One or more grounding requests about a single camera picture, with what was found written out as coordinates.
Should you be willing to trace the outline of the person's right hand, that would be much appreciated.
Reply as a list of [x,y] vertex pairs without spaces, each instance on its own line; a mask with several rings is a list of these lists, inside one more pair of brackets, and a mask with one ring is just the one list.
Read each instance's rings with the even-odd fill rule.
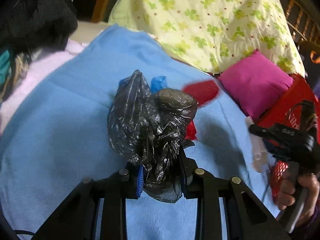
[[319,197],[318,177],[313,173],[298,174],[298,166],[291,165],[281,181],[277,206],[281,210],[279,222],[291,233],[314,215]]

